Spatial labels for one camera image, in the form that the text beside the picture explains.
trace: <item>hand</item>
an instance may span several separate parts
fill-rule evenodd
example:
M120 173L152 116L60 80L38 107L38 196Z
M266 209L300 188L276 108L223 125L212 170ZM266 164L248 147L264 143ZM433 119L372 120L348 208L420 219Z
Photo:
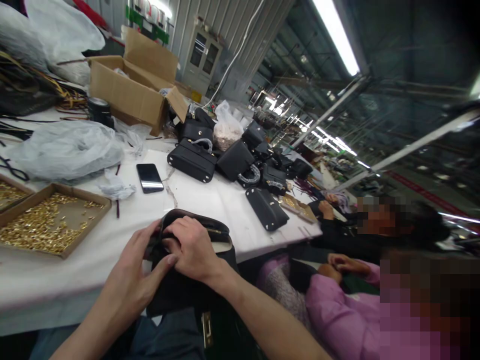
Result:
M328 201L322 200L318 204L318 210L323 213L323 218L325 220L333 220L334 219L334 208L332 205L329 204Z
M318 273L327 278L333 279L339 285L342 282L342 274L335 270L334 267L329 264L320 265L320 267L318 268Z
M135 231L118 262L108 276L95 307L100 312L113 312L115 324L125 329L152 301L160 282L177 262L174 254L165 256L149 275L144 275L142 260L152 234L158 230L161 219Z
M327 194L325 196L325 199L330 203L330 204L337 204L339 202L339 198L335 194Z
M370 267L363 262L343 254L328 254L328 263L341 273L354 273L361 276L370 275Z
M164 234L178 239L165 238L163 244L178 257L175 269L203 283L222 272L222 260L215 254L207 229L198 220L184 216L168 226Z

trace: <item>white table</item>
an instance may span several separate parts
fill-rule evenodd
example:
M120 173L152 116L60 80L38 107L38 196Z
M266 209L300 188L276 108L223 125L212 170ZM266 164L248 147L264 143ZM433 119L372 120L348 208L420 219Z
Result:
M50 109L27 118L52 121L59 117L59 113ZM12 124L32 130L43 126L14 121ZM205 184L169 166L167 155L176 140L146 143L149 150L143 158L126 157L121 163L118 175L125 183L135 184L137 192L120 201L120 219L116 217L116 205L112 204L112 209L67 259L0 248L0 336L81 322L132 233L174 208L226 224L238 262L321 235L317 224L309 224L292 213L288 213L290 220L286 225L267 232L238 183L215 173L212 181ZM5 155L1 146L0 155ZM154 163L165 191L143 194L137 163ZM0 168L0 172L11 176L6 169ZM101 177L91 180L78 188L101 194L97 186L101 180ZM46 184L29 185L40 190ZM299 191L295 194L304 203L310 201Z

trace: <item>black jacket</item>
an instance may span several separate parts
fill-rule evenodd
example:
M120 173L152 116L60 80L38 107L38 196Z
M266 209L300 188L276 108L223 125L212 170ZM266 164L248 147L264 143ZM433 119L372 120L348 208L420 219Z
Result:
M338 254L353 259L380 264L380 259L387 248L405 248L407 240L402 237L389 237L372 234L348 234L347 229L335 220L322 220L323 235L312 240L316 248L332 249Z

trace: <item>metal ceiling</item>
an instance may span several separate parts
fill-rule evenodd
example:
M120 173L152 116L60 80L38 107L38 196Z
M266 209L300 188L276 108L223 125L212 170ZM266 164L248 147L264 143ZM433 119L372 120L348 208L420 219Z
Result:
M480 71L473 19L479 6L448 0L334 2L370 81L323 128L373 165L444 124L445 105L469 98ZM269 90L294 96L314 120L352 81L312 0L293 5L258 73L270 81ZM444 183L480 203L479 140L476 123L396 165L416 172L425 166L435 181L435 173L446 174ZM460 182L467 187L459 189Z

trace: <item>pink sleeve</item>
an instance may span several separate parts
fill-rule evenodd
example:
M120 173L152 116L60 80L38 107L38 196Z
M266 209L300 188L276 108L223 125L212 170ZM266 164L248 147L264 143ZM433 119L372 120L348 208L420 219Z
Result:
M373 286L379 288L380 287L380 266L366 262L366 261L362 261L359 259L355 259L355 260L361 263L364 263L370 268L370 275L368 275L364 280L367 283L372 284Z
M345 294L333 279L312 276L305 302L312 327L338 360L379 359L379 334L370 329L360 313L346 305Z

